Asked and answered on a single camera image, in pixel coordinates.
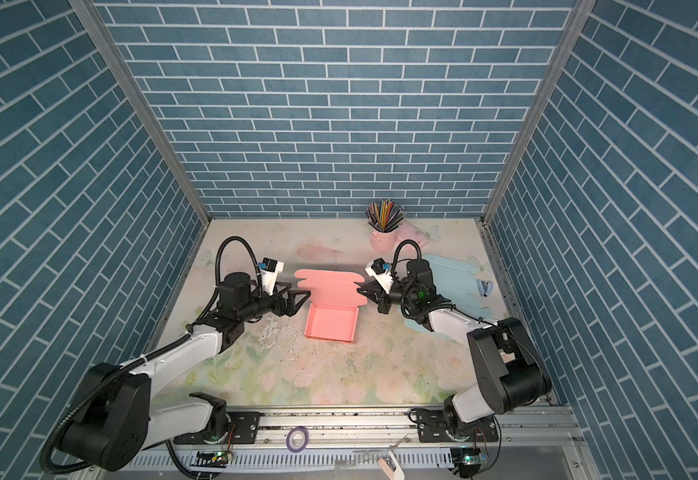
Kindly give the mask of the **pink paper box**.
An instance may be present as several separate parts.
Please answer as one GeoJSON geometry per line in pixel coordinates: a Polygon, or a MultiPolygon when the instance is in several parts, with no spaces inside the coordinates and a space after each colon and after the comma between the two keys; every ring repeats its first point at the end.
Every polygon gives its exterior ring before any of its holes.
{"type": "Polygon", "coordinates": [[[305,336],[353,343],[359,309],[368,299],[358,292],[364,277],[355,272],[301,269],[295,273],[300,289],[311,292],[305,336]]]}

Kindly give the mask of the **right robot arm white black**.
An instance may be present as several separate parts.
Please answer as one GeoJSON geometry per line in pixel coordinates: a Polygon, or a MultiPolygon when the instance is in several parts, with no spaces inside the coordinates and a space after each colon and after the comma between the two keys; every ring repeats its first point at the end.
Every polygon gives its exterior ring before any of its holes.
{"type": "Polygon", "coordinates": [[[392,261],[377,258],[367,264],[366,273],[371,279],[359,283],[357,292],[380,313],[397,305],[415,325],[469,348],[476,383],[444,401],[445,428],[453,438],[467,438],[481,421],[551,393],[551,377],[523,323],[514,317],[486,320],[460,310],[438,292],[417,242],[402,241],[392,261]]]}

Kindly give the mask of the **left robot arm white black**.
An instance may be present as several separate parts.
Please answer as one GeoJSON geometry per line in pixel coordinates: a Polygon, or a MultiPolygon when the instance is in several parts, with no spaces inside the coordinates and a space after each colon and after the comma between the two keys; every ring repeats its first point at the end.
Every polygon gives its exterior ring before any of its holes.
{"type": "Polygon", "coordinates": [[[96,466],[113,472],[142,450],[163,444],[184,476],[209,478],[180,460],[173,441],[191,433],[207,442],[231,438],[226,401],[193,392],[182,403],[157,409],[152,400],[188,370],[228,350],[247,324],[268,313],[292,317],[299,312],[311,293],[279,281],[283,268],[265,258],[253,262],[252,274],[223,274],[216,264],[212,295],[180,338],[128,363],[92,367],[40,451],[42,471],[65,475],[96,466]]]}

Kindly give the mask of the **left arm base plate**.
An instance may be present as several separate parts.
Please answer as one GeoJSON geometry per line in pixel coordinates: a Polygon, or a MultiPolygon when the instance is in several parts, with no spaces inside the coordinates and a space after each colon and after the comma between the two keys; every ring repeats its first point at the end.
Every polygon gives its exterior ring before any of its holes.
{"type": "Polygon", "coordinates": [[[187,433],[173,439],[177,445],[252,445],[256,442],[261,413],[255,411],[232,411],[226,413],[217,432],[209,424],[204,430],[187,433]]]}

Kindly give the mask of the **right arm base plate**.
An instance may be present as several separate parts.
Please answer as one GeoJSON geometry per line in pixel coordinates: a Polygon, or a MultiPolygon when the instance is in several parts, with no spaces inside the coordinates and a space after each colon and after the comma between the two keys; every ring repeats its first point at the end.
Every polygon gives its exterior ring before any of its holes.
{"type": "Polygon", "coordinates": [[[447,409],[413,407],[407,412],[407,417],[415,425],[421,443],[490,443],[499,440],[498,427],[492,416],[463,423],[447,409]]]}

